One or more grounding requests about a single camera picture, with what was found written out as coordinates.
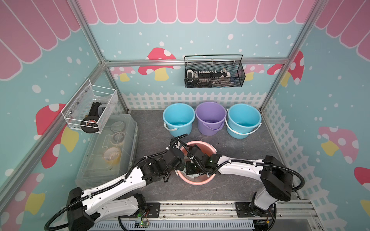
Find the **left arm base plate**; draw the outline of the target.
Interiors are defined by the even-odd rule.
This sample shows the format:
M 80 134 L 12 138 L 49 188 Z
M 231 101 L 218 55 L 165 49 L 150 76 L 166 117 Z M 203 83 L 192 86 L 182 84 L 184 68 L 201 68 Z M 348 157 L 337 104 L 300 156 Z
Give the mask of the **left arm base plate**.
M 160 208 L 160 203 L 147 203 L 145 207 L 140 207 L 133 215 L 121 216 L 121 218 L 159 218 Z

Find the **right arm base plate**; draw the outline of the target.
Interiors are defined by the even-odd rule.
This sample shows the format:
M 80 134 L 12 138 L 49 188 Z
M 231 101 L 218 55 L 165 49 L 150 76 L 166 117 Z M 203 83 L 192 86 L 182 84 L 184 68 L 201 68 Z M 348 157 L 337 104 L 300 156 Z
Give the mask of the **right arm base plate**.
M 272 204 L 267 210 L 260 209 L 252 202 L 236 202 L 238 218 L 273 218 L 276 208 Z

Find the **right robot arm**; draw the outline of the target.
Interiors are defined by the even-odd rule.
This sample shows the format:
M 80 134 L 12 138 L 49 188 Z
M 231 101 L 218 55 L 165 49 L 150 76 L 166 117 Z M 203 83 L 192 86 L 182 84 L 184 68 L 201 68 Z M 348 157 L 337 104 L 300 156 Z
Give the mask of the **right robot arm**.
M 236 175 L 262 182 L 263 188 L 254 193 L 245 212 L 252 217 L 262 217 L 272 211 L 277 201 L 291 200 L 293 174 L 275 157 L 262 160 L 243 160 L 213 154 L 208 156 L 197 145 L 185 148 L 190 162 L 186 163 L 186 174 L 202 176 Z

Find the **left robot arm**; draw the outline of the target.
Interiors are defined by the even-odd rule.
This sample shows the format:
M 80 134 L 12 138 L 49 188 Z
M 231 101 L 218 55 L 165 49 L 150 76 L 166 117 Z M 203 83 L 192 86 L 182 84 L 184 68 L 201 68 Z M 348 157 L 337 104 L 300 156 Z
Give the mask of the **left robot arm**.
M 185 154 L 178 148 L 141 158 L 128 172 L 100 186 L 69 192 L 66 206 L 70 231 L 87 231 L 103 217 L 103 206 L 151 183 L 161 181 L 173 171 L 185 167 Z

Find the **light green cloth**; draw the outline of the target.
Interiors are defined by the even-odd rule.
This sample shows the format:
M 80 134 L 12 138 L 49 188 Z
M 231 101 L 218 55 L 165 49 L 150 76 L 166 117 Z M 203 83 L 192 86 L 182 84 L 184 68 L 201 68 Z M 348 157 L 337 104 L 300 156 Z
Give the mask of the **light green cloth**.
M 191 175 L 188 175 L 188 177 L 195 180 L 199 177 L 202 177 L 203 175 L 204 174 L 191 174 Z

